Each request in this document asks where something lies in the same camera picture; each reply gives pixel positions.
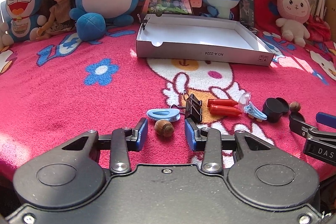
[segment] light blue hair clip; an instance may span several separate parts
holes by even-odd
[[[147,116],[154,121],[164,119],[169,122],[176,122],[181,118],[180,114],[184,114],[184,113],[180,112],[180,110],[177,108],[172,108],[173,106],[176,106],[176,105],[172,105],[170,108],[150,109],[149,111],[147,111]]]

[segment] cardboard box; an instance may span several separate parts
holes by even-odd
[[[237,21],[199,16],[146,15],[137,57],[191,59],[269,66],[274,53]]]
[[[327,13],[324,21],[330,26],[331,40],[336,42],[336,0],[326,0],[325,7],[327,8]]]

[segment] blue clip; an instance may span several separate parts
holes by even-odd
[[[256,118],[258,122],[267,120],[267,116],[257,109],[252,102],[249,102],[249,104],[244,107],[244,111],[251,119]]]
[[[327,127],[336,128],[336,116],[319,112],[316,114],[316,121]]]
[[[147,116],[154,120],[167,120],[169,122],[176,122],[181,118],[180,110],[177,108],[156,108],[147,111]]]

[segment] pink bunny hood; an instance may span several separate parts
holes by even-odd
[[[278,0],[277,7],[281,17],[305,23],[310,15],[308,0]]]

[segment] round cap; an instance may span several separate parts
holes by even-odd
[[[283,104],[276,98],[267,98],[262,107],[262,112],[267,116],[267,121],[272,123],[280,120],[283,110]]]
[[[289,118],[289,121],[291,121],[292,119],[297,119],[299,121],[306,122],[306,119],[300,112],[291,112],[288,118]]]
[[[280,101],[280,103],[282,103],[282,105],[283,105],[282,114],[283,115],[287,114],[289,112],[289,104],[287,103],[287,101],[284,98],[281,98],[281,97],[276,97],[276,99],[278,101]]]

